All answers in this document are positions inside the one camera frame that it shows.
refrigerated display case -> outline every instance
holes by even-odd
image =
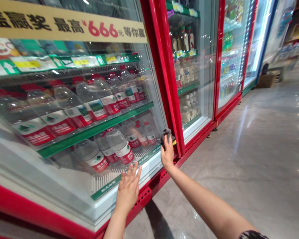
[[[213,128],[218,1],[157,1],[181,154]]]
[[[165,176],[161,132],[178,140],[150,5],[25,2],[0,1],[0,211],[95,238],[120,174],[143,166],[131,220]]]
[[[220,8],[215,120],[219,125],[239,104],[257,0],[225,0]]]
[[[261,59],[266,45],[267,35],[269,34],[270,23],[275,15],[276,1],[258,0],[256,20],[252,34],[247,69],[244,78],[243,96],[245,96],[256,84]]]

price tag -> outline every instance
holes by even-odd
[[[173,10],[175,12],[180,12],[180,13],[183,12],[183,6],[181,4],[176,3],[176,2],[173,2],[172,4],[173,4]]]
[[[49,56],[34,57],[34,56],[18,56],[10,57],[13,63],[21,72],[35,72],[50,69],[57,69],[55,63]]]
[[[177,58],[183,57],[184,56],[183,51],[179,50],[178,52],[176,52],[176,56]]]
[[[190,50],[189,55],[190,56],[195,56],[196,55],[196,50]]]
[[[198,17],[198,13],[196,12],[195,9],[190,8],[190,9],[189,9],[189,14],[190,14],[192,17]]]
[[[56,55],[51,56],[54,64],[57,66],[58,69],[68,69],[68,68],[75,68],[73,61],[71,61],[70,57],[62,57],[58,58]]]
[[[108,64],[119,63],[114,54],[105,54],[105,58]]]
[[[77,68],[100,66],[95,56],[79,56],[71,57],[71,59]]]

supermarket aisle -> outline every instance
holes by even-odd
[[[181,169],[269,238],[299,239],[299,74],[251,91],[218,129]],[[169,180],[125,238],[215,236]]]

bottle label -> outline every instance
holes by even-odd
[[[177,88],[182,87],[182,82],[180,80],[180,75],[176,76],[176,85],[177,85]]]
[[[84,105],[75,106],[64,111],[78,128],[88,126],[94,121]]]
[[[184,34],[184,47],[186,51],[189,51],[189,45],[188,45],[188,35]]]
[[[18,131],[34,146],[48,143],[56,138],[56,135],[51,130],[50,126],[41,118],[31,119],[22,123],[11,125],[12,128]]]
[[[149,141],[147,140],[146,137],[139,138],[139,141],[141,142],[141,145],[142,145],[143,147],[146,147],[146,146],[149,145]]]
[[[126,88],[125,92],[126,92],[127,96],[129,97],[131,104],[135,104],[135,103],[141,101],[141,98],[137,91],[136,86],[130,86],[130,87]]]
[[[173,48],[173,52],[177,51],[177,42],[176,42],[176,39],[173,39],[173,41],[172,41],[172,48]]]
[[[141,145],[139,139],[137,138],[137,133],[127,136],[132,148],[137,148]]]
[[[51,126],[51,129],[58,136],[65,135],[76,129],[71,122],[71,119],[63,112],[63,110],[56,111],[47,115],[41,116],[47,125]]]
[[[101,151],[94,158],[86,161],[86,164],[92,167],[97,173],[103,172],[109,166],[109,162]]]
[[[145,100],[145,93],[144,93],[144,88],[143,88],[143,86],[138,86],[137,87],[137,91],[138,91],[138,93],[139,93],[139,95],[140,95],[140,99],[141,100]]]
[[[127,107],[131,106],[129,98],[127,97],[125,91],[116,93],[115,96],[116,96],[117,103],[119,104],[120,109],[126,109]]]
[[[184,82],[189,83],[190,82],[189,68],[184,67],[183,70],[184,70]]]
[[[95,121],[106,118],[108,115],[99,99],[84,104]]]
[[[110,163],[116,163],[119,160],[119,158],[117,157],[117,155],[111,147],[109,149],[103,150],[102,153]]]
[[[194,81],[195,77],[194,77],[194,66],[193,65],[191,65],[189,67],[189,75],[190,75],[190,81]]]
[[[100,99],[106,112],[109,115],[114,115],[120,112],[119,104],[115,100],[115,96],[109,95]]]
[[[149,144],[151,144],[151,145],[156,144],[155,134],[152,134],[152,135],[150,135],[150,136],[147,136],[147,139],[149,140]]]
[[[128,144],[121,150],[115,151],[115,153],[122,164],[129,164],[134,159],[134,154]]]
[[[194,50],[194,34],[189,34],[190,49]]]
[[[194,66],[194,79],[198,80],[198,66],[196,64]]]

red door frame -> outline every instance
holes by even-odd
[[[154,5],[155,10],[157,11],[157,18],[155,21],[159,22],[157,25],[159,34],[160,34],[160,41],[163,46],[162,53],[165,57],[166,62],[166,70],[169,78],[169,91],[171,96],[171,101],[169,102],[172,105],[174,110],[174,118],[176,119],[176,131],[178,133],[178,141],[177,144],[180,147],[181,155],[185,153],[185,145],[184,145],[184,136],[183,136],[183,127],[182,127],[182,120],[180,116],[180,106],[179,106],[179,99],[178,99],[178,91],[176,85],[176,75],[174,69],[174,62],[173,59],[173,52],[171,46],[171,40],[169,35],[169,24],[167,18],[167,8],[166,8],[166,1],[165,0],[150,0],[151,4]]]
[[[162,103],[165,111],[168,127],[171,128],[172,133],[176,137],[177,142],[183,142],[183,139],[178,138],[177,126],[175,120],[175,113],[173,109],[173,98],[168,77],[168,66],[165,65],[165,58],[163,54],[163,45],[161,44],[161,36],[159,31],[159,19],[156,13],[154,0],[147,1],[141,0],[141,8],[144,16],[144,22],[149,39],[149,45],[152,52],[153,62],[155,66],[157,81],[161,92]],[[180,155],[180,148],[182,143],[177,143],[174,147],[175,160],[180,161],[178,157]],[[133,218],[141,211],[141,209],[149,202],[149,200],[155,195],[155,193],[166,183],[169,179],[169,175],[162,168],[149,182],[144,185],[139,192],[139,197],[136,205],[129,213],[127,218],[127,225],[133,220]],[[13,216],[20,220],[29,222],[33,225],[48,229],[50,231],[59,233],[71,238],[102,238],[106,227],[107,221],[97,232],[91,231],[79,224],[60,216],[59,214],[38,205],[27,198],[24,198],[0,185],[0,212]]]
[[[243,72],[243,80],[241,82],[240,90],[237,92],[237,94],[234,95],[224,106],[222,106],[220,109],[218,109],[218,101],[219,101],[219,90],[220,90],[220,70],[221,70],[221,61],[222,61],[222,48],[223,48],[223,35],[224,35],[224,19],[225,19],[225,0],[220,0],[220,7],[219,7],[219,16],[218,16],[218,44],[217,44],[217,63],[216,63],[216,74],[217,74],[217,83],[216,83],[216,93],[215,93],[215,109],[214,109],[214,115],[215,115],[215,121],[216,121],[216,127],[221,123],[224,118],[230,113],[229,111],[232,111],[235,106],[241,101],[242,98],[242,92],[243,92],[243,85],[245,81],[245,74],[246,74],[246,64],[244,64],[244,72]],[[250,27],[250,38],[248,42],[247,47],[247,53],[245,61],[248,61],[249,57],[249,51],[251,46],[251,40],[253,35],[253,28],[255,23],[255,17],[256,17],[256,11],[258,6],[258,0],[255,1],[255,8],[254,8],[254,14],[251,21],[251,27]]]

